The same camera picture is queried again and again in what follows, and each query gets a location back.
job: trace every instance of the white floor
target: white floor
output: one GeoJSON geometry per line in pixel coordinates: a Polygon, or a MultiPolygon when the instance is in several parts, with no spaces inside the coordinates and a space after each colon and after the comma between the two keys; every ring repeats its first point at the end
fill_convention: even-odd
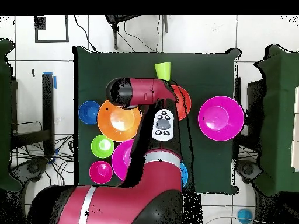
{"type": "MultiPolygon", "coordinates": [[[[65,23],[63,16],[46,16],[47,27],[51,31],[39,31],[39,37],[59,39],[63,36],[65,23]]],[[[78,24],[88,33],[90,42],[97,51],[114,50],[113,32],[105,16],[77,16],[78,24]]],[[[143,15],[126,22],[126,32],[140,38],[145,44],[156,49],[158,43],[157,25],[159,15],[143,15]]],[[[246,88],[249,82],[262,76],[253,63],[265,55],[270,44],[280,44],[290,51],[299,50],[298,15],[170,15],[168,33],[163,32],[163,52],[166,53],[224,53],[229,48],[239,48],[242,55],[238,63],[238,75],[242,78],[241,103],[247,109],[246,88]]],[[[19,81],[18,122],[42,121],[41,119],[41,75],[52,72],[57,77],[54,89],[55,138],[60,139],[73,134],[73,54],[72,46],[90,48],[84,31],[75,24],[73,16],[68,16],[68,43],[35,43],[33,16],[0,16],[0,38],[15,42],[16,48],[8,54],[13,73],[19,81]]],[[[124,23],[120,23],[120,34],[135,51],[151,50],[134,37],[124,32],[124,23]]],[[[162,51],[162,17],[158,30],[160,42],[158,51],[162,51]]],[[[118,36],[119,52],[132,49],[118,36]]],[[[22,126],[22,131],[32,131],[38,125],[22,126]]],[[[13,159],[15,164],[22,159],[13,159]]],[[[52,183],[57,184],[55,171],[47,169],[52,183]]],[[[63,174],[66,184],[73,184],[72,174],[63,174]]],[[[202,196],[203,223],[217,218],[209,224],[240,224],[236,217],[241,208],[255,211],[255,197],[251,185],[235,176],[239,193],[233,196],[207,194],[202,196]]],[[[26,209],[34,196],[49,186],[49,178],[43,176],[37,183],[30,183],[26,193],[26,209]]]]}

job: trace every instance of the silver band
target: silver band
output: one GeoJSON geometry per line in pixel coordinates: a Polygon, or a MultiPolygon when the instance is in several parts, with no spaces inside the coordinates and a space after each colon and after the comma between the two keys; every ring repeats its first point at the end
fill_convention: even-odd
{"type": "Polygon", "coordinates": [[[163,162],[169,162],[180,169],[180,159],[172,153],[166,151],[153,151],[146,154],[144,157],[145,164],[148,162],[158,162],[161,160],[163,162]]]}
{"type": "Polygon", "coordinates": [[[91,186],[84,198],[84,202],[83,202],[81,212],[80,212],[79,224],[87,223],[87,217],[88,217],[87,212],[89,209],[89,205],[91,204],[91,199],[92,199],[92,196],[93,196],[93,193],[95,192],[95,190],[96,190],[96,187],[91,186]]]}

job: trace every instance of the orange plate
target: orange plate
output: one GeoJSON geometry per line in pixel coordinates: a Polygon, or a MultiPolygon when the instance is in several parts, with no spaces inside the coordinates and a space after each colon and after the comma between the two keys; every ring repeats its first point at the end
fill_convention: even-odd
{"type": "Polygon", "coordinates": [[[101,105],[98,113],[98,127],[106,137],[116,142],[124,142],[136,136],[141,112],[139,108],[124,110],[112,105],[108,100],[101,105]]]}
{"type": "Polygon", "coordinates": [[[175,91],[176,97],[178,97],[178,102],[176,103],[176,111],[178,112],[179,121],[181,121],[186,117],[186,112],[185,112],[185,108],[184,108],[184,99],[183,99],[180,91],[182,91],[182,93],[185,97],[187,114],[189,114],[190,110],[191,110],[191,98],[190,98],[188,92],[184,88],[182,88],[180,86],[176,86],[176,85],[171,85],[171,86],[173,87],[173,90],[175,91]]]}

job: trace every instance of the magenta bowl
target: magenta bowl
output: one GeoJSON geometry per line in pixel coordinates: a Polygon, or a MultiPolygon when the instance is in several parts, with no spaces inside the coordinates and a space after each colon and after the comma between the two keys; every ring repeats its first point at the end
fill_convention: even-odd
{"type": "Polygon", "coordinates": [[[130,165],[130,153],[134,140],[122,142],[112,154],[112,168],[118,178],[124,181],[130,165]]]}
{"type": "Polygon", "coordinates": [[[234,99],[216,96],[202,105],[197,120],[205,136],[215,141],[227,141],[240,133],[245,116],[234,99]]]}
{"type": "Polygon", "coordinates": [[[89,168],[89,177],[96,184],[108,183],[112,175],[112,167],[107,162],[98,161],[93,163],[89,168]]]}

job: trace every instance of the blue bowl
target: blue bowl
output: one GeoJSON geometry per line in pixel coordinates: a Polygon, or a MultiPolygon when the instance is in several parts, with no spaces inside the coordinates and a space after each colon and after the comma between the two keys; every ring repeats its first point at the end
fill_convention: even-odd
{"type": "Polygon", "coordinates": [[[238,211],[238,220],[242,224],[249,224],[251,223],[253,215],[250,210],[248,209],[240,209],[238,211]]]}
{"type": "Polygon", "coordinates": [[[185,187],[188,182],[188,171],[183,163],[180,164],[180,171],[182,172],[182,184],[185,187]]]}
{"type": "Polygon", "coordinates": [[[79,108],[79,118],[85,124],[96,124],[100,105],[95,101],[86,101],[79,108]]]}

